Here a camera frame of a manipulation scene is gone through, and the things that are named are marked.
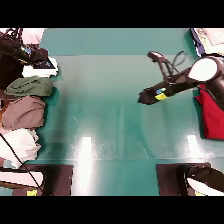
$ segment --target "pile of clothes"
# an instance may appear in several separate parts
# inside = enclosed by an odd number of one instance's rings
[[[35,131],[44,125],[45,103],[41,97],[51,95],[53,84],[49,77],[56,75],[58,71],[56,60],[50,60],[56,69],[43,71],[24,66],[24,78],[16,79],[4,91],[5,94],[14,97],[14,100],[1,101],[0,133],[22,162],[34,160],[41,147],[37,143],[39,138]],[[21,166],[2,138],[0,157],[10,160],[15,168]]]
[[[224,57],[224,28],[191,28],[190,31],[199,57]]]

